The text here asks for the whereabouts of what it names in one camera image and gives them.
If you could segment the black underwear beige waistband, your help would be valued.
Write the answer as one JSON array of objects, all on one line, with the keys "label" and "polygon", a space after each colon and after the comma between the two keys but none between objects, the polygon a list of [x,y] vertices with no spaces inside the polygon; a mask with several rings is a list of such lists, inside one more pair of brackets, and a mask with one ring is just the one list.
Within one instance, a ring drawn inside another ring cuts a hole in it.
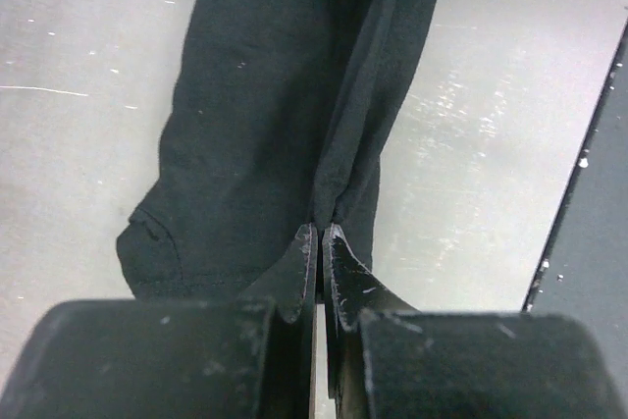
[{"label": "black underwear beige waistband", "polygon": [[380,157],[437,0],[196,0],[159,176],[118,236],[137,298],[238,295],[298,229],[372,262]]}]

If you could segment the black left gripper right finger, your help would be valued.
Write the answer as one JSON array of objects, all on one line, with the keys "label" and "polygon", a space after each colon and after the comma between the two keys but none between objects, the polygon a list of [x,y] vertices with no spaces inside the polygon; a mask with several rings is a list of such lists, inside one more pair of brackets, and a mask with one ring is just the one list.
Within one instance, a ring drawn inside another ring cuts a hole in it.
[{"label": "black left gripper right finger", "polygon": [[339,226],[321,241],[328,392],[339,418],[623,418],[594,338],[526,313],[424,313]]}]

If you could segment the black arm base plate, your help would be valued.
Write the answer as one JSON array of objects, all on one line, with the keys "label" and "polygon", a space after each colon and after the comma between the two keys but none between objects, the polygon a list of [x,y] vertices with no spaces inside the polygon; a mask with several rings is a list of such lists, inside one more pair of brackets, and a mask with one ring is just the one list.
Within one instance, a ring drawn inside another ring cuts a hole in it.
[{"label": "black arm base plate", "polygon": [[621,33],[523,309],[627,302],[627,32]]}]

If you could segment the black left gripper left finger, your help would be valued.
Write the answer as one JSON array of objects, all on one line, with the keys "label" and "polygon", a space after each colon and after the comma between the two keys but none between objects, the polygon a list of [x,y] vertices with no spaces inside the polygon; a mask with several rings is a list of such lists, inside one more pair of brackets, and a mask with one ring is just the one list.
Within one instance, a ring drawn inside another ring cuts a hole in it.
[{"label": "black left gripper left finger", "polygon": [[33,329],[5,418],[308,418],[314,229],[237,299],[81,300]]}]

